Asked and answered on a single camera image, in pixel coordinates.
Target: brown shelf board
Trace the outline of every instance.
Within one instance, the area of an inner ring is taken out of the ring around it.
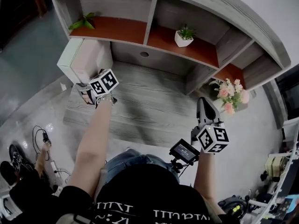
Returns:
[[[174,41],[175,33],[175,30],[156,26],[150,30],[147,45],[219,68],[216,47],[214,45],[199,38],[194,38],[194,41],[189,46],[178,47]]]
[[[234,66],[233,64],[228,64],[216,75],[214,75],[214,78],[222,81],[225,81],[225,79],[228,78],[231,82],[234,82],[234,80],[239,79],[241,85],[243,85],[243,87],[246,88],[243,70],[241,70],[239,67]]]
[[[70,36],[97,37],[143,44],[146,23],[123,18],[95,17],[95,29],[85,26],[73,30]]]

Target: potted plant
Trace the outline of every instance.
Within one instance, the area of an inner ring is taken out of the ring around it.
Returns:
[[[185,24],[179,31],[176,31],[174,40],[178,47],[186,47],[193,42],[195,30],[189,29]]]
[[[236,79],[232,84],[229,79],[226,82],[214,80],[210,85],[216,84],[218,88],[214,90],[218,92],[217,100],[213,104],[220,112],[234,114],[240,103],[247,104],[249,102],[249,93],[243,89],[240,80]]]
[[[69,27],[69,30],[73,30],[73,29],[79,28],[81,26],[86,26],[90,29],[94,29],[93,21],[92,21],[92,19],[94,17],[95,17],[94,13],[89,13],[86,16],[83,16],[79,21],[71,24]]]

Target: white wall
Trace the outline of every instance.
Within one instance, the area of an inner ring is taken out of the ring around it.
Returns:
[[[291,66],[299,64],[299,0],[241,0],[268,23],[285,46]]]

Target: display screen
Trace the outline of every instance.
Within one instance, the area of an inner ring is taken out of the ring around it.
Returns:
[[[183,145],[179,144],[174,148],[174,151],[176,151],[178,154],[180,154],[182,157],[190,161],[192,158],[195,157],[195,154],[192,153],[189,149],[184,147]]]

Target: blue denim jeans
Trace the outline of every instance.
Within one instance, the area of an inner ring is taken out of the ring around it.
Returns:
[[[114,178],[117,174],[119,174],[122,170],[135,165],[135,164],[156,164],[167,170],[169,170],[177,179],[179,183],[179,178],[177,172],[173,169],[173,165],[170,163],[164,162],[162,159],[154,156],[154,155],[143,155],[140,152],[130,148],[126,152],[123,152],[112,160],[110,160],[105,169],[107,170],[107,178],[106,183],[110,182],[112,178]]]

